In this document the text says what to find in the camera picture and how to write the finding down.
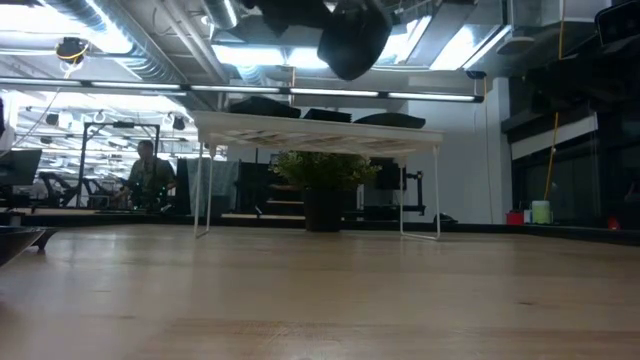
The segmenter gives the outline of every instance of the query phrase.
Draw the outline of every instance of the black pot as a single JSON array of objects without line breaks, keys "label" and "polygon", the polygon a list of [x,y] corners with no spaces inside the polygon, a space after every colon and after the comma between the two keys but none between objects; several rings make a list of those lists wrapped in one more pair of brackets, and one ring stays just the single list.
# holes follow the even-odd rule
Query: black pot
[{"label": "black pot", "polygon": [[342,192],[306,189],[302,193],[307,231],[338,232],[342,222]]}]

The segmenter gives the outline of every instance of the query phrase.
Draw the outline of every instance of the cable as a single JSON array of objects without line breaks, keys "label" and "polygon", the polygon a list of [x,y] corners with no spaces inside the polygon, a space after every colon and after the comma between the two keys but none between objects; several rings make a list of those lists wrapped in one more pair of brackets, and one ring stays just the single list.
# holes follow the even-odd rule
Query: cable
[{"label": "cable", "polygon": [[493,224],[493,192],[491,191],[491,166],[489,162],[489,102],[487,101],[487,77],[484,77],[485,147],[487,152],[487,182],[489,183],[489,215]]},{"label": "cable", "polygon": [[[74,59],[74,64],[77,61],[78,57],[76,57]],[[64,79],[68,79],[69,77],[71,77],[71,74],[76,71],[77,68],[73,67],[70,68],[65,74],[64,74]],[[49,109],[51,109],[51,107],[53,106],[53,103],[56,101],[56,98],[58,97],[58,95],[60,94],[60,89],[61,88],[57,88],[56,92],[53,94],[53,97],[51,98],[51,101],[49,101],[49,104],[47,105],[47,107],[44,109],[44,111],[42,112],[42,114],[40,115],[40,118],[33,124],[33,126],[31,126],[31,128],[29,128],[29,130],[27,130],[27,132],[18,140],[16,140],[14,142],[14,144],[11,146],[13,147],[17,147],[20,146],[20,144],[22,144],[24,142],[25,139],[27,139],[28,137],[31,136],[31,134],[33,134],[38,127],[42,124],[42,120],[48,115],[49,113]],[[0,158],[3,158],[5,155],[7,155],[9,152],[11,152],[11,149],[5,150],[3,153],[0,154]]]},{"label": "cable", "polygon": [[[558,40],[558,60],[562,60],[564,46],[564,19],[567,12],[567,0],[562,0],[562,17],[560,19],[560,39]],[[549,200],[549,190],[551,188],[551,175],[553,174],[553,157],[556,152],[556,139],[558,136],[558,122],[560,113],[556,111],[553,125],[553,140],[551,141],[551,153],[549,154],[549,169],[547,170],[547,184],[544,190],[544,200]]]}]

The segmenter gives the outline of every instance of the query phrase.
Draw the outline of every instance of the potted plant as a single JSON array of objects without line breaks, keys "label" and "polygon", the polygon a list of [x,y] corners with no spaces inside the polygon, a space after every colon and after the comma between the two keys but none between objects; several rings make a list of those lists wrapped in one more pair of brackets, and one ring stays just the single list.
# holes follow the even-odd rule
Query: potted plant
[{"label": "potted plant", "polygon": [[337,232],[344,192],[373,180],[380,168],[360,155],[288,151],[271,169],[302,192],[308,231]]}]

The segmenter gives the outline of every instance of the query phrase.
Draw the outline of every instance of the ceiling light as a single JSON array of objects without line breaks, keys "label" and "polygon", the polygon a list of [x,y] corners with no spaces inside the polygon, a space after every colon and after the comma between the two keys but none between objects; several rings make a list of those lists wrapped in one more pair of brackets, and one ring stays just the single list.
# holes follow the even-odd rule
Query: ceiling light
[{"label": "ceiling light", "polygon": [[236,92],[236,93],[256,93],[256,94],[277,94],[280,92],[278,88],[259,87],[259,86],[226,86],[226,85],[193,85],[193,91],[220,91],[220,92]]},{"label": "ceiling light", "polygon": [[12,78],[12,77],[0,77],[0,83],[10,84],[10,85],[29,85],[29,86],[58,86],[58,87],[82,86],[82,83],[76,80],[29,79],[29,78]]},{"label": "ceiling light", "polygon": [[360,91],[360,90],[292,88],[291,93],[294,95],[335,95],[335,96],[354,96],[354,97],[377,97],[378,96],[377,91]]},{"label": "ceiling light", "polygon": [[329,65],[318,58],[316,48],[295,48],[287,59],[287,65],[301,69],[326,69]]},{"label": "ceiling light", "polygon": [[389,93],[390,99],[405,100],[433,100],[433,101],[459,101],[473,102],[475,96],[471,95],[447,95],[447,94],[427,94],[427,93]]},{"label": "ceiling light", "polygon": [[475,65],[478,60],[482,59],[482,57],[484,57],[489,52],[489,50],[491,50],[498,42],[500,42],[500,40],[502,40],[502,38],[505,37],[510,31],[511,25],[505,26],[496,36],[494,36],[488,43],[486,43],[480,50],[478,50],[478,52],[473,55],[473,57],[471,57],[471,59],[469,59],[469,61],[467,61],[462,66],[462,68],[467,70],[468,68]]},{"label": "ceiling light", "polygon": [[128,83],[128,82],[110,82],[110,81],[94,81],[93,86],[106,88],[124,88],[124,89],[143,89],[143,90],[180,90],[178,84],[152,84],[152,83]]},{"label": "ceiling light", "polygon": [[424,32],[427,30],[429,23],[431,22],[431,16],[425,16],[418,21],[417,24],[413,25],[411,23],[407,24],[407,31],[410,32],[409,38],[405,46],[398,52],[398,56],[396,56],[396,64],[406,62],[411,53],[418,45],[418,42],[424,35]]},{"label": "ceiling light", "polygon": [[15,5],[0,5],[0,31],[22,33],[80,34],[85,26],[69,20],[53,8],[25,6],[24,1],[15,1]]},{"label": "ceiling light", "polygon": [[282,52],[276,47],[213,45],[213,51],[223,64],[235,66],[284,64]]}]

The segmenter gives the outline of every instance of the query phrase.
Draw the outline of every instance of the computer monitor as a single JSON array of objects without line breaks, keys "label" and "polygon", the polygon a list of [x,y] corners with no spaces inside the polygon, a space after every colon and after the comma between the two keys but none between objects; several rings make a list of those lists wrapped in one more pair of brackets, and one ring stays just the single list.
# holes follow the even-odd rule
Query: computer monitor
[{"label": "computer monitor", "polygon": [[9,151],[0,158],[0,186],[33,185],[42,150]]}]

